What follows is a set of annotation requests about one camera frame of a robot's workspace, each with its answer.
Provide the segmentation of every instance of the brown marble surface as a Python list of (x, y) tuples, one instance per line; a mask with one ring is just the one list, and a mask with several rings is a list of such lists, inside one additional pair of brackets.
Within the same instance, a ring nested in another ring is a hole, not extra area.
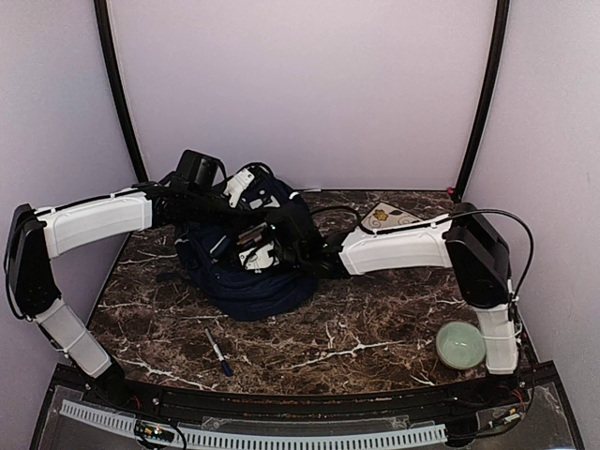
[[(340, 191), (303, 194), (311, 206), (342, 203), (366, 214), (384, 201), (420, 218), (448, 212), (441, 192)], [(324, 230), (348, 217), (318, 217)], [(181, 277), (157, 282), (158, 274)], [(235, 322), (186, 281), (173, 229), (132, 234), (90, 322), (132, 380), (245, 394), (381, 392), (469, 380), (435, 351), (438, 329), (475, 322), (449, 269), (414, 268), (323, 280), (296, 311)], [(235, 376), (227, 378), (204, 334), (209, 327)]]

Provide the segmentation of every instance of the white wall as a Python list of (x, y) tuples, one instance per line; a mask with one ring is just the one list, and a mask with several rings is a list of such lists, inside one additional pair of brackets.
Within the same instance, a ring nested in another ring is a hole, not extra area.
[[(0, 14), (0, 250), (13, 209), (56, 205), (134, 182), (114, 111), (91, 1), (2, 2)], [(86, 318), (121, 239), (53, 264), (59, 288)], [(29, 448), (58, 360), (0, 292), (0, 447)]]
[(110, 3), (152, 178), (194, 148), (304, 188), (455, 183), (495, 0)]
[[(521, 308), (540, 357), (558, 366), (588, 448), (600, 443), (599, 23), (598, 2), (512, 2), (467, 192), (532, 226), (537, 250)], [(502, 229), (518, 272), (526, 238)]]

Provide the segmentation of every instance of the light green bowl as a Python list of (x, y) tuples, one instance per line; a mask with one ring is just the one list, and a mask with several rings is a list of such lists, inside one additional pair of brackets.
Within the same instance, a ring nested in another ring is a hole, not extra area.
[(474, 368), (486, 357), (481, 333), (466, 322), (450, 322), (440, 328), (435, 346), (442, 362), (458, 370)]

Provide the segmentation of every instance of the backpack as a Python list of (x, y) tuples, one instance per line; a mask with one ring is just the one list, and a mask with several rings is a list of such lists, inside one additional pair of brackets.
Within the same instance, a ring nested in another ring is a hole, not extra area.
[[(279, 207), (289, 202), (293, 189), (276, 179), (261, 163), (251, 163), (241, 171), (254, 174), (254, 180), (238, 192), (237, 209)], [(214, 187), (222, 192), (224, 183)], [(308, 211), (307, 204), (294, 198)], [(299, 271), (277, 266), (261, 272), (228, 263), (228, 248), (234, 244), (223, 227), (188, 222), (176, 231), (175, 248), (193, 283), (213, 305), (240, 322), (252, 322), (281, 314), (300, 306), (317, 288), (317, 280)]]

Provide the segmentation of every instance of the pen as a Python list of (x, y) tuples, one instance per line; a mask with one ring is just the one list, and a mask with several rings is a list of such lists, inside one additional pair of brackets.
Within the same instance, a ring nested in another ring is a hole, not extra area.
[(223, 368), (223, 373), (225, 373), (225, 375), (227, 375), (228, 377), (232, 377), (233, 370), (231, 367), (229, 367), (229, 364), (227, 364), (227, 361), (225, 361), (225, 356), (223, 356), (221, 349), (218, 347), (218, 344), (215, 342), (215, 338), (213, 337), (213, 334), (210, 332), (210, 330), (208, 328), (204, 329), (204, 333), (206, 333), (206, 337), (208, 338), (210, 345), (213, 346), (213, 350), (217, 354), (218, 360), (221, 362), (221, 367)]

